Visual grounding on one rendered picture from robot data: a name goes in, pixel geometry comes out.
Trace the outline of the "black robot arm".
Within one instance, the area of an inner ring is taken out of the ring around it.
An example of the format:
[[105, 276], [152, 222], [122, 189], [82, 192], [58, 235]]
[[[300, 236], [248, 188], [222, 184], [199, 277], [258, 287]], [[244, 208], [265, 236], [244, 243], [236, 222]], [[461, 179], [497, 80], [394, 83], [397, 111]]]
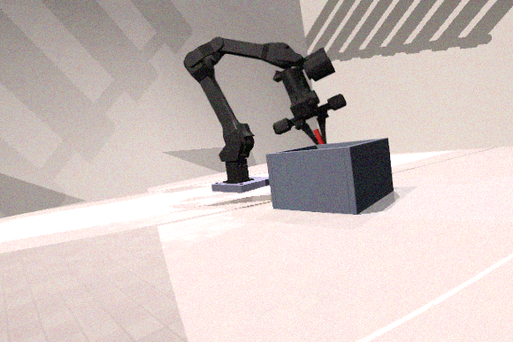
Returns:
[[[306, 72], [309, 80], [315, 81], [334, 73], [335, 70], [324, 48], [303, 57], [283, 42], [251, 43], [217, 36], [186, 55], [183, 61], [184, 66], [190, 76], [193, 76], [202, 86], [223, 128], [226, 145], [218, 154], [221, 162], [226, 162], [227, 180], [223, 183], [237, 184], [254, 180], [249, 178], [246, 158], [249, 157], [250, 150], [254, 147], [255, 142], [252, 136], [255, 135], [250, 131], [248, 124], [240, 123], [237, 120], [218, 86], [214, 66], [225, 54], [264, 60], [286, 69], [282, 72], [276, 71], [273, 80], [283, 81], [288, 93], [300, 86], [308, 85], [302, 69]], [[291, 66], [296, 67], [291, 68]], [[315, 90], [302, 94], [303, 98], [296, 100], [293, 97], [290, 99], [292, 103], [290, 109], [295, 119], [310, 114], [320, 103]]]

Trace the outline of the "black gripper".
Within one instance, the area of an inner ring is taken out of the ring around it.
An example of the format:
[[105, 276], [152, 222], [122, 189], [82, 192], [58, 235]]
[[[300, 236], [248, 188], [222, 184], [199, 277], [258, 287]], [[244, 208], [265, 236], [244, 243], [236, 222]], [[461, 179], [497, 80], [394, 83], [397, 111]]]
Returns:
[[[300, 86], [293, 91], [291, 91], [289, 94], [290, 99], [295, 97], [296, 100], [303, 98], [304, 92], [310, 92], [309, 85], [303, 85]], [[329, 110], [339, 110], [342, 107], [346, 106], [345, 98], [342, 94], [337, 94], [334, 97], [331, 97], [327, 99], [328, 103], [317, 107], [312, 111], [310, 114], [306, 114], [302, 116], [301, 118], [295, 119], [295, 118], [283, 118], [280, 121], [277, 121], [273, 123], [273, 129], [276, 134], [283, 134], [285, 132], [288, 132], [291, 130], [292, 126], [295, 125], [295, 129], [300, 130], [302, 129], [304, 132], [306, 132], [310, 138], [318, 145], [318, 139], [316, 138], [315, 134], [312, 132], [309, 124], [306, 123], [306, 120], [309, 118], [313, 118], [314, 116], [317, 116], [317, 122], [318, 127], [322, 136], [322, 140], [324, 144], [326, 144], [326, 137], [325, 137], [325, 119], [329, 117], [328, 111]]]

